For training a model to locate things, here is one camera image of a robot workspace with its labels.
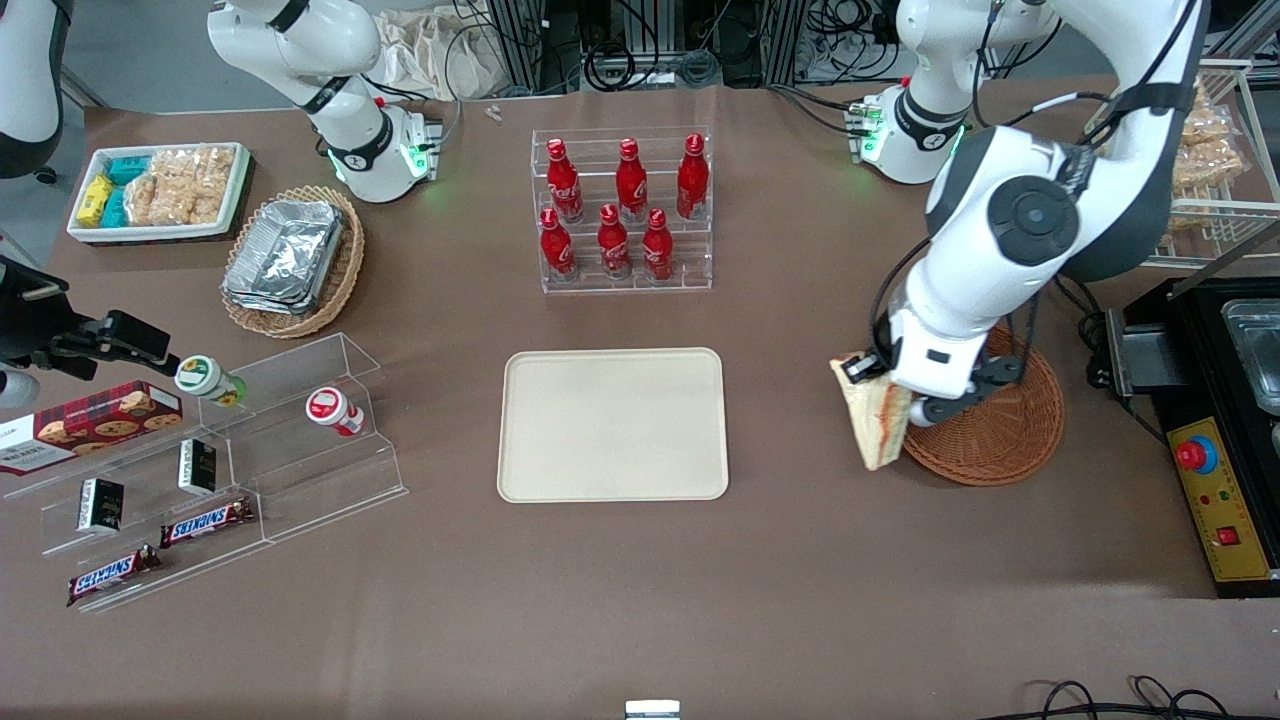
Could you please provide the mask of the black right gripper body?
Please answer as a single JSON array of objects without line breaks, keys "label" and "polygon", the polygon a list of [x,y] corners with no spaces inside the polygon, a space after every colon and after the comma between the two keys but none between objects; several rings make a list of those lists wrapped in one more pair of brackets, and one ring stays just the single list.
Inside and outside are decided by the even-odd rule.
[{"label": "black right gripper body", "polygon": [[92,380],[96,320],[77,313],[69,284],[10,258],[3,259],[1,361],[6,368],[60,372]]}]

